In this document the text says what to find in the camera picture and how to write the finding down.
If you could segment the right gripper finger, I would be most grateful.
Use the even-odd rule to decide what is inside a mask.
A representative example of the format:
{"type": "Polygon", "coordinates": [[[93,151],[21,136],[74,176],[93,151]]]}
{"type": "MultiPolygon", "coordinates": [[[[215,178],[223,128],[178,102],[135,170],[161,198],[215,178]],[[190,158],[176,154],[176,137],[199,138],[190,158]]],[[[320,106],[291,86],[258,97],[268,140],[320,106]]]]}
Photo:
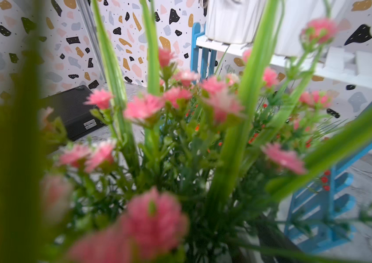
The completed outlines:
{"type": "MultiPolygon", "coordinates": [[[[272,249],[284,249],[294,252],[301,250],[290,241],[279,229],[267,221],[267,217],[257,217],[256,229],[258,231],[259,243],[261,246],[272,249]]],[[[290,259],[283,256],[272,256],[262,254],[264,263],[300,263],[298,259],[290,259]]]]}

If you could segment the red flower pot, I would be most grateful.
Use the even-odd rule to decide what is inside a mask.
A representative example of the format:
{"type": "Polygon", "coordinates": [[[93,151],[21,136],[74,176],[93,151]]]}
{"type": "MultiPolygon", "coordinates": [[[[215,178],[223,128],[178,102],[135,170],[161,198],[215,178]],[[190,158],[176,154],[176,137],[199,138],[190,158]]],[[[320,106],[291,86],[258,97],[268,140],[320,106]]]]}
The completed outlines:
{"type": "Polygon", "coordinates": [[[178,152],[170,174],[184,193],[217,192],[242,198],[280,198],[314,179],[303,160],[304,153],[319,136],[321,114],[328,107],[327,97],[303,94],[297,101],[274,103],[252,116],[250,132],[240,137],[243,156],[237,169],[219,178],[218,171],[234,164],[222,161],[225,134],[233,124],[243,121],[236,101],[230,107],[211,104],[208,98],[193,98],[178,120],[178,152]]]}

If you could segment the pink flower pot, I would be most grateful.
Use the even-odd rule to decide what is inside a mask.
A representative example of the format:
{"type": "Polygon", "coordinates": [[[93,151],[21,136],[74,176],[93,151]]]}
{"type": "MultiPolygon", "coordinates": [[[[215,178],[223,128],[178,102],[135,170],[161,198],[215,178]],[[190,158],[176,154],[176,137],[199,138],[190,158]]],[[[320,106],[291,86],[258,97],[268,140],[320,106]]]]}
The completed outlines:
{"type": "Polygon", "coordinates": [[[265,4],[265,0],[209,1],[205,36],[226,44],[252,43],[265,4]]]}
{"type": "Polygon", "coordinates": [[[326,17],[324,1],[280,1],[276,23],[281,23],[281,27],[273,53],[285,57],[302,56],[302,33],[310,22],[319,23],[326,17]]]}
{"type": "Polygon", "coordinates": [[[70,142],[41,106],[43,12],[22,19],[26,51],[0,96],[0,263],[217,263],[243,251],[331,263],[298,249],[256,245],[280,234],[280,202],[372,139],[372,108],[328,140],[314,129],[331,99],[305,88],[334,36],[330,16],[298,33],[302,59],[286,62],[290,94],[268,66],[283,20],[269,1],[239,80],[198,81],[157,43],[153,2],[141,1],[149,43],[146,92],[129,100],[92,2],[108,90],[85,103],[110,128],[105,141],[70,142]]]}

